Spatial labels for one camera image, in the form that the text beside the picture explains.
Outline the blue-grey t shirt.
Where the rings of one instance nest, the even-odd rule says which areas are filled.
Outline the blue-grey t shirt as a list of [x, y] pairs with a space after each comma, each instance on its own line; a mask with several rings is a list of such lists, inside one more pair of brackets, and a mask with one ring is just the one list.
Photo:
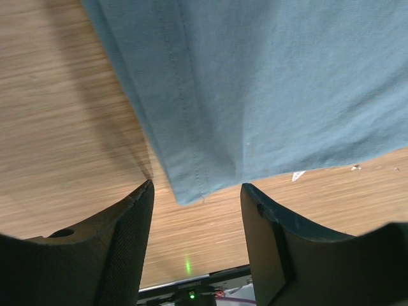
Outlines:
[[406, 1], [84, 1], [188, 205], [407, 146]]

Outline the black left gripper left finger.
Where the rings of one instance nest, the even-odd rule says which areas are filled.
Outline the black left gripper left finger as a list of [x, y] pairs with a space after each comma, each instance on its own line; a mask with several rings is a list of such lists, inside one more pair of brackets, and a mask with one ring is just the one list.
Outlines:
[[154, 206], [151, 180], [49, 237], [1, 236], [2, 305], [136, 305]]

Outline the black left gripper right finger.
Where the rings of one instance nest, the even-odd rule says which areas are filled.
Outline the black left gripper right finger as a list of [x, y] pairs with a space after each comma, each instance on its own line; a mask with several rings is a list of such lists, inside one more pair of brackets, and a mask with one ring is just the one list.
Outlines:
[[352, 236], [278, 204], [252, 184], [240, 202], [258, 305], [406, 305], [407, 224]]

